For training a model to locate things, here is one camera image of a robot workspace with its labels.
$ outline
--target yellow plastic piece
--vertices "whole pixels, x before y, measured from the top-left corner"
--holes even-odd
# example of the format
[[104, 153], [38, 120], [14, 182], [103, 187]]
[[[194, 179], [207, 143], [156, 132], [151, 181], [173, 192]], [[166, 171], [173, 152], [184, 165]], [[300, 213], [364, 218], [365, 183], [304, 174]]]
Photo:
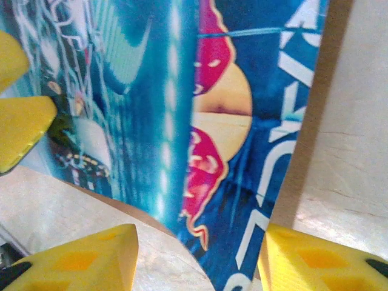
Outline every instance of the yellow plastic piece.
[[[0, 93], [28, 70], [19, 43], [0, 31]], [[56, 108], [49, 97], [0, 99], [0, 175], [12, 169], [50, 127]]]
[[[377, 261], [379, 271], [367, 259]], [[382, 258], [274, 224], [258, 267], [264, 291], [388, 290], [388, 262]]]
[[8, 172], [40, 140], [56, 116], [47, 96], [0, 99], [0, 174]]
[[0, 31], [0, 93], [27, 73], [30, 66], [20, 44], [8, 33]]
[[138, 257], [134, 224], [28, 256], [31, 268], [4, 291], [129, 291]]

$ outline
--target red bull logo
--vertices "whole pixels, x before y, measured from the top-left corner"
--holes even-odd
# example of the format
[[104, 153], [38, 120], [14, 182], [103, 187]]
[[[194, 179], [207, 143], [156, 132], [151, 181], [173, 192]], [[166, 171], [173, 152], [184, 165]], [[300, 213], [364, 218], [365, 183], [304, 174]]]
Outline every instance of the red bull logo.
[[207, 250], [209, 232], [205, 225], [195, 226], [195, 222], [218, 188], [226, 168], [210, 136], [193, 127], [189, 147], [189, 174], [181, 214], [187, 217], [189, 232], [200, 239], [204, 250]]
[[[206, 96], [220, 80], [235, 59], [235, 49], [229, 37], [212, 37], [212, 34], [227, 32], [222, 16], [216, 9], [214, 0], [200, 0], [199, 33], [195, 62], [196, 96]], [[189, 148], [189, 173], [186, 177], [186, 190], [181, 215], [186, 216], [189, 232], [198, 237], [201, 246], [207, 250], [209, 231], [204, 224], [196, 226], [206, 205], [212, 198], [219, 183], [227, 173], [214, 140], [204, 131], [192, 127]]]
[[229, 37], [211, 36], [227, 32], [214, 0], [200, 0], [199, 9], [199, 33], [209, 37], [198, 39], [197, 60], [194, 64], [196, 67], [195, 95], [207, 93], [235, 59], [235, 49]]

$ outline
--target colorful printed graphic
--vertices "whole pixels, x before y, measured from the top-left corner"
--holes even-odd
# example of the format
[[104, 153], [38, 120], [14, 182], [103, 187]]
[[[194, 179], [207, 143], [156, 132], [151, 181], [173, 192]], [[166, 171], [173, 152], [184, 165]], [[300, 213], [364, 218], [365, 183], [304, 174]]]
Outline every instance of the colorful printed graphic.
[[327, 1], [201, 0], [200, 7], [178, 238], [216, 290], [248, 290], [301, 128]]
[[143, 209], [215, 290], [248, 290], [328, 0], [1, 3], [31, 63], [1, 98], [59, 112], [22, 164]]

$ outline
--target white letter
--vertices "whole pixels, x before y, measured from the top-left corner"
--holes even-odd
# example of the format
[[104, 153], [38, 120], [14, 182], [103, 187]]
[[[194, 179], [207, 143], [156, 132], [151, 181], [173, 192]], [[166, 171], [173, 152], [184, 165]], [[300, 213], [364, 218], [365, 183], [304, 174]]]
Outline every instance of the white letter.
[[236, 287], [241, 287], [241, 291], [248, 291], [252, 282], [244, 274], [235, 273], [226, 281], [224, 291], [233, 291]]
[[250, 239], [252, 238], [255, 226], [258, 226], [261, 229], [266, 230], [268, 223], [269, 223], [269, 218], [267, 218], [264, 214], [260, 213], [257, 209], [252, 210], [249, 216], [247, 227], [245, 228], [244, 235], [242, 236], [242, 240], [236, 254], [236, 263], [237, 263], [238, 269], [240, 269], [241, 265], [243, 264], [243, 260], [247, 253], [248, 245], [249, 245]]
[[272, 176], [273, 168], [280, 157], [286, 154], [292, 154], [295, 148], [296, 141], [283, 141], [276, 145], [267, 155], [264, 161], [263, 172], [260, 177], [259, 188], [257, 190], [256, 200], [261, 207], [266, 196], [269, 181]]

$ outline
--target yellow foam piece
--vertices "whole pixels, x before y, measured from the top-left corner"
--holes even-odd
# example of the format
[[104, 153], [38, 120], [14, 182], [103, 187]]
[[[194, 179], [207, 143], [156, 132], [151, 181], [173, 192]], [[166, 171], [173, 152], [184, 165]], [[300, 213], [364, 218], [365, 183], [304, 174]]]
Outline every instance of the yellow foam piece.
[[30, 66], [20, 44], [6, 32], [0, 31], [0, 93], [27, 73]]
[[[28, 70], [19, 43], [0, 31], [0, 93]], [[0, 99], [0, 175], [12, 169], [50, 127], [56, 108], [47, 96]]]
[[31, 268], [4, 291], [129, 291], [138, 258], [134, 224], [28, 256]]
[[8, 172], [39, 141], [56, 116], [47, 96], [0, 99], [0, 174]]
[[[380, 271], [367, 259], [377, 261]], [[274, 224], [258, 261], [264, 291], [387, 291], [386, 264], [378, 256]]]

